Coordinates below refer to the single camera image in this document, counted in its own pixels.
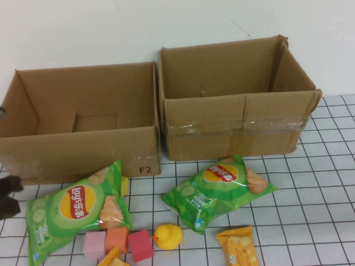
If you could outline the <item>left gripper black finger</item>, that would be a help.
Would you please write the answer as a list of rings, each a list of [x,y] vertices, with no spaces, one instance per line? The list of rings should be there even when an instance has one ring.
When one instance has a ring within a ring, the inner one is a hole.
[[[11,218],[21,212],[19,202],[7,195],[1,195],[0,220]]]
[[[0,193],[9,195],[12,192],[23,190],[22,179],[19,176],[9,175],[0,179]]]

